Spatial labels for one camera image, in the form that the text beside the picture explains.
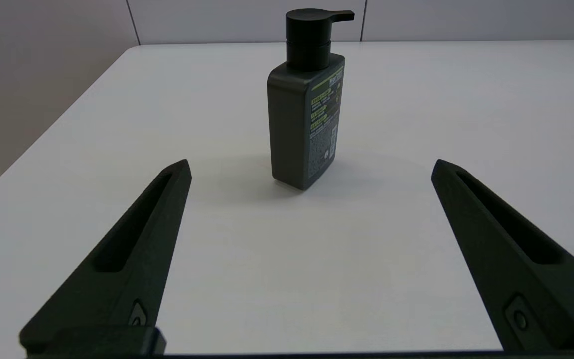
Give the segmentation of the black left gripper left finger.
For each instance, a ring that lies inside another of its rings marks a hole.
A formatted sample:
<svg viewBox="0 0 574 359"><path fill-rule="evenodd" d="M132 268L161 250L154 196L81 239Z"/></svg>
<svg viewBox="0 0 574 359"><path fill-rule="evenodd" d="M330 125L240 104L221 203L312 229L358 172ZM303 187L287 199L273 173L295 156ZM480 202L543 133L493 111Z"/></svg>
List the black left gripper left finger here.
<svg viewBox="0 0 574 359"><path fill-rule="evenodd" d="M189 161L164 168L23 327L29 356L155 356L185 203Z"/></svg>

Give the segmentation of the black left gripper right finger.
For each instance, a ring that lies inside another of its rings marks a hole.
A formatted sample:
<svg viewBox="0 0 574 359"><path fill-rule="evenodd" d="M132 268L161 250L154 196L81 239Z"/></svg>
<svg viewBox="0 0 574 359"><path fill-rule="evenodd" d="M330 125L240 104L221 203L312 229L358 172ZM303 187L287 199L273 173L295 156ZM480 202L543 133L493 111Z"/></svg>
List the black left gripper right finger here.
<svg viewBox="0 0 574 359"><path fill-rule="evenodd" d="M574 355L574 256L464 168L432 184L503 350Z"/></svg>

